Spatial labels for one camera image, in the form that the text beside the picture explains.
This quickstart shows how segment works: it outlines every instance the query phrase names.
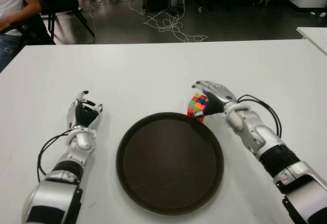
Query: person's hand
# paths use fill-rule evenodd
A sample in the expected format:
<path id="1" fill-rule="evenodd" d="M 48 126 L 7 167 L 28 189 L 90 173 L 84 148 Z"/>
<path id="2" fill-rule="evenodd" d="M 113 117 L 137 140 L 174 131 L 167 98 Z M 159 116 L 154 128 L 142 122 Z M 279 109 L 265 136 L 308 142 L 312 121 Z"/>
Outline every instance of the person's hand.
<path id="1" fill-rule="evenodd" d="M 11 22 L 8 18 L 2 18 L 0 19 L 0 33 L 5 33 L 6 29 L 8 29 L 11 26 Z"/>

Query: black cable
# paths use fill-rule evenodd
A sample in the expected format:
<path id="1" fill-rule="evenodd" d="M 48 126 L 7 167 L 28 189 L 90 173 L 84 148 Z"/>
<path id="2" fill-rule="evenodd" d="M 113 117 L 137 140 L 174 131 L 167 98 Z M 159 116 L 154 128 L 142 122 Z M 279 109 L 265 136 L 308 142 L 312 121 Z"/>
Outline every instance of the black cable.
<path id="1" fill-rule="evenodd" d="M 242 99 L 242 98 L 244 98 L 246 96 L 251 97 L 252 99 L 248 99 L 248 98 Z M 279 138 L 281 138 L 282 137 L 282 123 L 281 123 L 278 115 L 276 114 L 276 112 L 267 103 L 265 103 L 262 100 L 256 98 L 255 96 L 249 95 L 249 94 L 241 96 L 237 100 L 237 103 L 246 102 L 246 101 L 258 103 L 258 104 L 260 104 L 261 106 L 263 106 L 264 108 L 266 108 L 270 112 L 270 114 L 274 118 L 274 121 L 275 121 L 275 124 L 276 124 L 276 135 Z"/>
<path id="2" fill-rule="evenodd" d="M 253 96 L 253 95 L 249 95 L 249 94 L 246 94 L 246 95 L 243 95 L 243 96 L 241 96 L 239 99 L 238 99 L 238 102 L 240 101 L 240 99 L 241 98 L 243 98 L 243 97 L 245 97 L 245 96 L 248 96 L 248 97 L 251 97 L 251 98 L 253 98 L 253 99 L 256 99 L 257 101 L 259 101 L 259 104 L 261 104 L 263 107 L 265 107 L 266 109 L 268 109 L 268 110 L 271 110 L 271 114 L 273 115 L 273 117 L 275 117 L 276 119 L 275 119 L 275 121 L 277 120 L 277 122 L 278 122 L 278 125 L 279 125 L 279 133 L 277 134 L 279 137 L 281 137 L 282 136 L 282 124 L 281 124 L 281 121 L 280 121 L 280 119 L 279 119 L 279 117 L 277 116 L 277 114 L 276 114 L 276 112 L 267 104 L 267 103 L 265 103 L 264 101 L 262 101 L 262 100 L 260 100 L 260 99 L 258 99 L 258 98 L 256 98 L 255 96 Z"/>
<path id="3" fill-rule="evenodd" d="M 39 170 L 42 172 L 42 174 L 44 174 L 44 175 L 46 175 L 46 173 L 45 173 L 45 171 L 42 169 L 42 166 L 41 166 L 41 159 L 42 159 L 42 155 L 43 155 L 43 153 L 49 148 L 49 146 L 51 146 L 56 140 L 58 140 L 60 137 L 62 137 L 62 136 L 67 136 L 68 134 L 68 132 L 70 132 L 70 131 L 73 131 L 73 130 L 75 130 L 76 128 L 74 128 L 74 129 L 70 129 L 70 130 L 68 130 L 68 131 L 65 131 L 65 132 L 63 132 L 62 134 L 60 134 L 60 135 L 57 135 L 57 136 L 54 136 L 53 138 L 51 138 L 50 140 L 48 140 L 44 145 L 43 145 L 43 147 L 42 147 L 42 149 L 40 150 L 40 153 L 39 153 L 39 155 L 38 155 L 38 157 L 37 157 L 37 180 L 38 180 L 38 182 L 40 182 L 40 172 L 39 172 Z"/>

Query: concrete floor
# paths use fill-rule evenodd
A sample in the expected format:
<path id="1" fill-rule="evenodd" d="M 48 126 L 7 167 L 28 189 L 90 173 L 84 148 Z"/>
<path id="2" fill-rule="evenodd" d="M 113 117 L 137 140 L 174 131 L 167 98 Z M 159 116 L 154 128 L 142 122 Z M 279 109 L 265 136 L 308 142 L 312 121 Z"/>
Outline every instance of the concrete floor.
<path id="1" fill-rule="evenodd" d="M 147 17 L 129 8 L 142 8 L 143 0 L 82 0 L 82 13 L 89 26 L 96 28 L 93 44 L 181 42 L 171 32 L 158 32 L 143 24 Z M 195 0 L 187 0 L 183 28 L 188 35 L 206 35 L 206 41 L 299 39 L 297 27 L 327 27 L 327 19 L 310 13 L 298 13 L 287 6 L 235 7 L 227 12 L 219 3 L 215 11 L 200 14 Z M 55 27 L 56 44 L 83 44 L 92 36 L 74 15 L 59 15 Z"/>

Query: robot forearm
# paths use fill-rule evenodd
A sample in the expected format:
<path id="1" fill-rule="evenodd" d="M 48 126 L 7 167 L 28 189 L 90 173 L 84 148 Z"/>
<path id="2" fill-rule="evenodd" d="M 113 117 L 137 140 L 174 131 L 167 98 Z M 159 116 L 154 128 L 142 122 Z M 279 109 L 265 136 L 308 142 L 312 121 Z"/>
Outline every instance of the robot forearm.
<path id="1" fill-rule="evenodd" d="M 95 109 L 84 106 L 95 105 L 84 100 L 84 94 L 87 92 L 79 94 L 68 112 L 67 152 L 27 198 L 23 223 L 73 224 L 77 220 L 83 193 L 79 184 L 87 159 L 95 150 L 95 130 L 88 126 L 102 112 L 102 105 Z"/>
<path id="2" fill-rule="evenodd" d="M 193 88 L 203 91 L 209 105 L 195 116 L 225 113 L 225 119 L 243 144 L 262 163 L 285 194 L 283 204 L 296 224 L 322 224 L 327 220 L 327 183 L 284 144 L 249 106 L 238 103 L 232 92 L 210 81 Z"/>

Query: robotic arm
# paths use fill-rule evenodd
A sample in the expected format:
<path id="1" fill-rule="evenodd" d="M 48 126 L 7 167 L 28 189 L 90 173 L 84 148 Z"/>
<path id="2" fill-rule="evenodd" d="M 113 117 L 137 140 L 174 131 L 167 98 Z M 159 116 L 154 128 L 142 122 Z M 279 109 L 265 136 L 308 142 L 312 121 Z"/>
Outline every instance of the robotic arm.
<path id="1" fill-rule="evenodd" d="M 81 92 L 68 111 L 67 152 L 27 198 L 22 223 L 71 224 L 77 220 L 83 193 L 79 184 L 95 150 L 96 133 L 90 127 L 102 112 L 102 105 L 95 107 L 83 98 L 86 94 L 88 91 Z"/>
<path id="2" fill-rule="evenodd" d="M 225 119 L 243 144 L 262 163 L 273 182 L 285 195 L 283 205 L 295 224 L 327 222 L 327 183 L 284 144 L 249 106 L 237 103 L 226 87 L 198 81 L 209 105 L 195 116 L 225 113 Z"/>

